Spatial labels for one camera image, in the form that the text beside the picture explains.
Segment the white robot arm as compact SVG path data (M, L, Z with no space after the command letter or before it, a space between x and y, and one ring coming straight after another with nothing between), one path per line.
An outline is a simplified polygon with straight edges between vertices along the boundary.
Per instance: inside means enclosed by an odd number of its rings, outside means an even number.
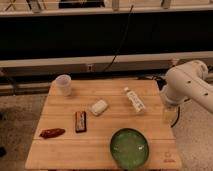
M193 60L170 68L166 75L166 84L160 91L164 104L163 122L171 124L178 106L185 97L194 100L213 114L213 86L205 79L208 67L201 60Z

